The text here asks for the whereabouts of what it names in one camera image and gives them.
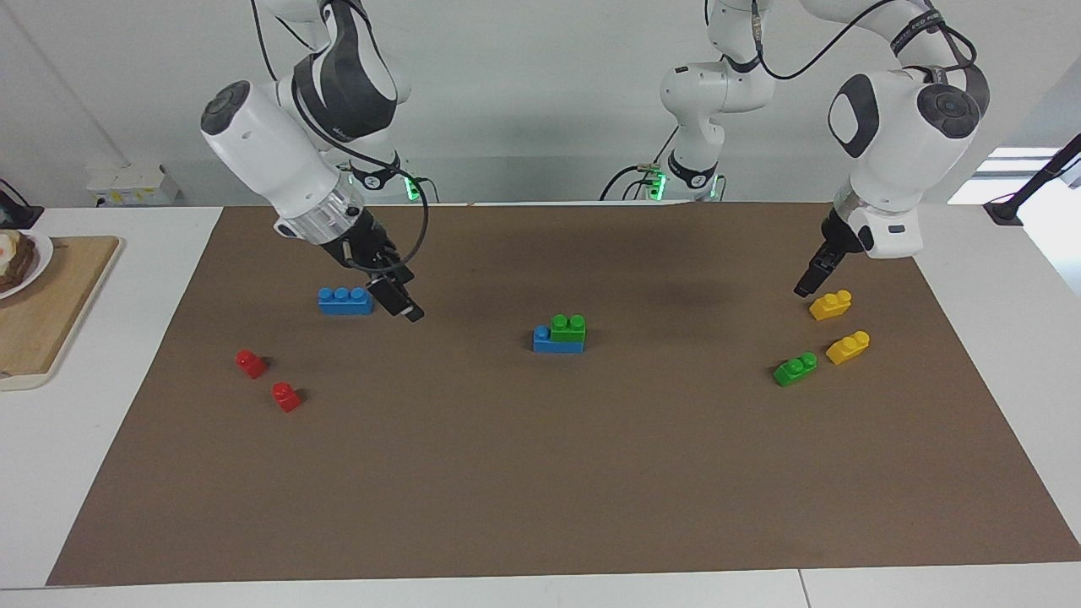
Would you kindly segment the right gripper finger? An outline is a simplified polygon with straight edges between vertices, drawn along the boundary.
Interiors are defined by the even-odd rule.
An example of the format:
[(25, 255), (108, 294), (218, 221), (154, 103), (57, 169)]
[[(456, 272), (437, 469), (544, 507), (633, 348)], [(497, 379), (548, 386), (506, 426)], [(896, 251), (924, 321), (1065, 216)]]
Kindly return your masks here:
[(368, 280), (368, 293), (391, 316), (406, 312), (406, 289), (391, 274), (376, 274)]
[(425, 313), (421, 305), (410, 296), (406, 285), (413, 280), (414, 274), (409, 269), (395, 269), (388, 274), (389, 292), (389, 314), (398, 317), (405, 317), (410, 323), (416, 323), (424, 317)]

